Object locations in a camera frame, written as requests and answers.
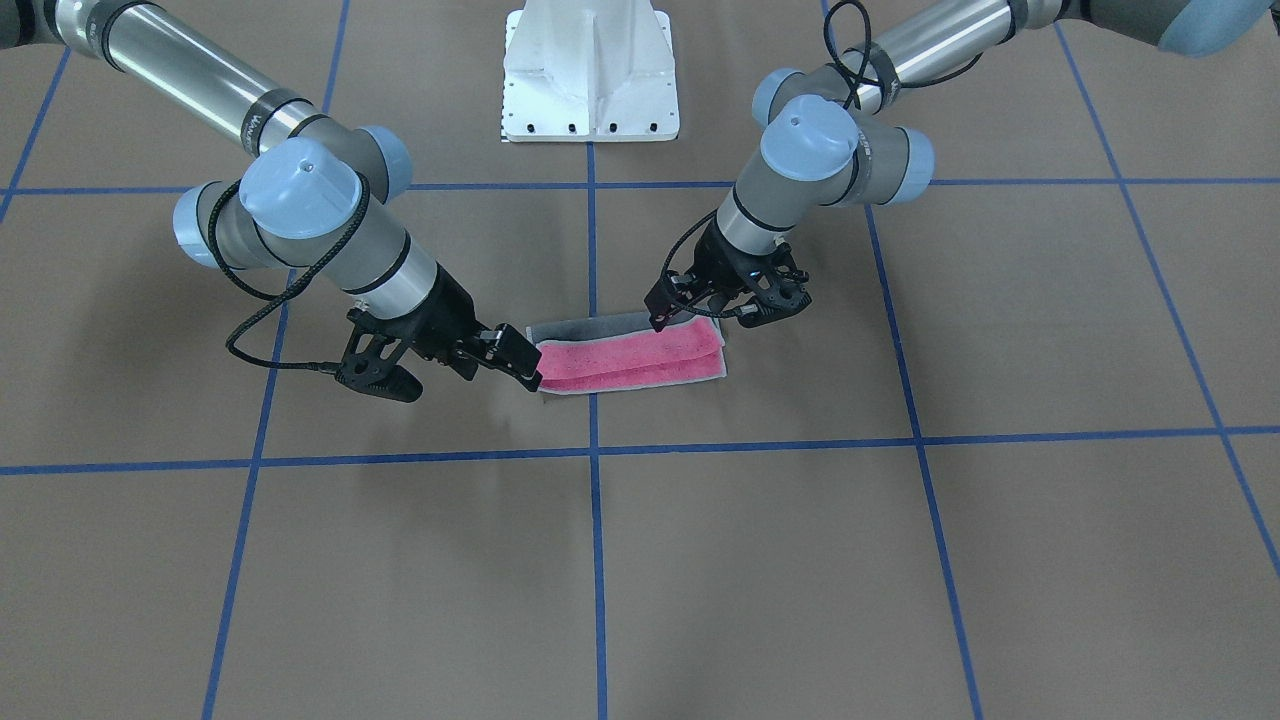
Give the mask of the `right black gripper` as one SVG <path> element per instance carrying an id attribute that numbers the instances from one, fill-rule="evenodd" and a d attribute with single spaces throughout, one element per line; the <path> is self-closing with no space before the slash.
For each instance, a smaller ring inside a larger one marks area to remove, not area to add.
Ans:
<path id="1" fill-rule="evenodd" d="M 527 392 L 541 387 L 541 352 L 511 324 L 484 325 L 470 293 L 444 268 L 436 270 L 426 299 L 396 320 L 396 338 L 420 357 L 449 366 L 463 380 L 475 380 L 484 369 L 511 378 Z"/>

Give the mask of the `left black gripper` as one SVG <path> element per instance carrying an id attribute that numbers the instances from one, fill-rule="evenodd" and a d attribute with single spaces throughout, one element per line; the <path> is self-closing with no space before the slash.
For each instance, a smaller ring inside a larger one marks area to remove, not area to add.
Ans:
<path id="1" fill-rule="evenodd" d="M 767 254 L 777 243 L 771 241 Z M 744 291 L 735 270 L 735 260 L 741 258 L 741 252 L 744 251 L 724 237 L 717 223 L 709 223 L 695 245 L 690 275 L 663 272 L 646 293 L 644 304 L 652 329 L 660 333 L 669 325 L 692 319 L 694 314 L 687 310 L 690 295 L 692 305 L 703 305 L 712 313 L 724 313 L 740 295 L 745 295 L 749 301 L 751 295 Z"/>

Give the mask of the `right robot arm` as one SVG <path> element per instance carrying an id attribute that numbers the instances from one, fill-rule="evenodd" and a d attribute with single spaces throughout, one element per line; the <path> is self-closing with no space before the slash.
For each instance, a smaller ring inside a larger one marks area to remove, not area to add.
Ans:
<path id="1" fill-rule="evenodd" d="M 3 47 L 36 44 L 142 81 L 251 156 L 239 179 L 184 192 L 173 214 L 179 247 L 262 305 L 229 333 L 232 356 L 398 402 L 422 392 L 406 354 L 466 380 L 486 368 L 538 389 L 539 351 L 511 325 L 483 324 L 468 292 L 388 210 L 413 177 L 393 132 L 343 126 L 154 1 L 5 1 Z M 287 363 L 241 347 L 319 277 L 355 301 L 340 359 Z"/>

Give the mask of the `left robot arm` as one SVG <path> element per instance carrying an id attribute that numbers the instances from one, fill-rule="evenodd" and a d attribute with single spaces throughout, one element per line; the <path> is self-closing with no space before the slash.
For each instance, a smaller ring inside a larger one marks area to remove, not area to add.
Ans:
<path id="1" fill-rule="evenodd" d="M 932 142 L 881 119 L 902 95 L 956 79 L 986 51 L 1060 20 L 1208 56 L 1239 40 L 1274 3 L 940 1 L 882 35 L 863 3 L 852 9 L 861 18 L 860 44 L 840 47 L 827 14 L 828 61 L 812 72 L 774 70 L 756 87 L 758 149 L 724 201 L 690 229 L 691 266 L 663 264 L 645 297 L 654 331 L 682 314 L 754 328 L 806 309 L 809 275 L 787 241 L 801 219 L 814 208 L 910 202 L 934 177 Z"/>

